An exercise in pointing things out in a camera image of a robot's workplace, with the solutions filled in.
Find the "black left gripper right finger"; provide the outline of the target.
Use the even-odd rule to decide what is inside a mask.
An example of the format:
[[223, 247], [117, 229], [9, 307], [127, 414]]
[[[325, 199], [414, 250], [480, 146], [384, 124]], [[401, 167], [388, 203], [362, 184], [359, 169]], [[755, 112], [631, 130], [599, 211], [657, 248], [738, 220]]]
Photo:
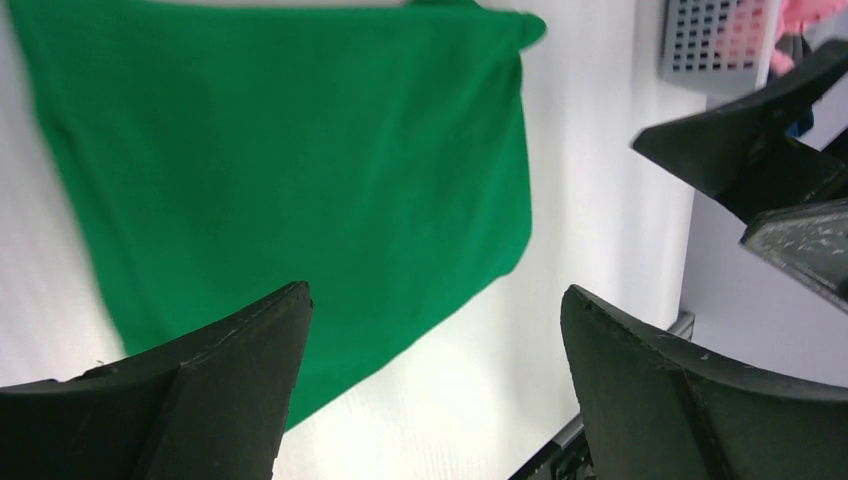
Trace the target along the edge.
[[725, 357], [573, 285], [561, 333], [602, 479], [843, 479], [847, 391]]

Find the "green t shirt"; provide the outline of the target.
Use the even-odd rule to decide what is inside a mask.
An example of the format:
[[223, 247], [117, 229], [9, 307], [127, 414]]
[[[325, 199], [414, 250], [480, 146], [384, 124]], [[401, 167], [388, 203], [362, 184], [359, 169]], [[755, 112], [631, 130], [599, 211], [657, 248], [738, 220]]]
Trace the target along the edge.
[[519, 263], [538, 16], [473, 1], [5, 1], [109, 315], [137, 354], [292, 281], [297, 425]]

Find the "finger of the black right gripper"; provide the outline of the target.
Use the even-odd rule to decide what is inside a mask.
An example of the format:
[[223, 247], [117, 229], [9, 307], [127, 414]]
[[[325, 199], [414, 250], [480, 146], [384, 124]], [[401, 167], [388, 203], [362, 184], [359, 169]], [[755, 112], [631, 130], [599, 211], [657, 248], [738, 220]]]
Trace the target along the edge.
[[809, 291], [847, 311], [847, 200], [763, 212], [741, 245]]
[[712, 110], [643, 129], [634, 151], [744, 223], [847, 196], [847, 160], [789, 136], [847, 72], [847, 43], [829, 40], [765, 88]]

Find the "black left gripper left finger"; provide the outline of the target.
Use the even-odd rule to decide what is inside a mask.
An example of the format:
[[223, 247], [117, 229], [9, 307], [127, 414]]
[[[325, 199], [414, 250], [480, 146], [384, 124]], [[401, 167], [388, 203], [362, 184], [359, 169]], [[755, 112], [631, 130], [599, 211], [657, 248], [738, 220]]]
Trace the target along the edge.
[[269, 479], [313, 313], [290, 283], [67, 381], [1, 391], [5, 479]]

